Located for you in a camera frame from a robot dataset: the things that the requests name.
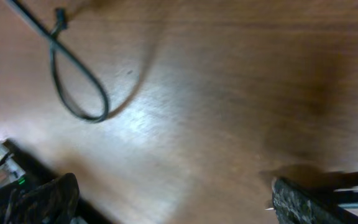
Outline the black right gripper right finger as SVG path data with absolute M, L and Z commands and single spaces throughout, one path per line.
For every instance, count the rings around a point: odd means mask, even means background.
M 279 178 L 273 184 L 272 206 L 280 223 L 358 224 L 358 216 L 347 211 L 358 209 L 358 192 L 353 190 L 311 190 Z

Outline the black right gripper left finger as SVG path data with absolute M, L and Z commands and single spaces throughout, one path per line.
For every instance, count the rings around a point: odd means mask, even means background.
M 72 173 L 39 186 L 15 181 L 0 188 L 0 223 L 70 223 L 79 197 Z

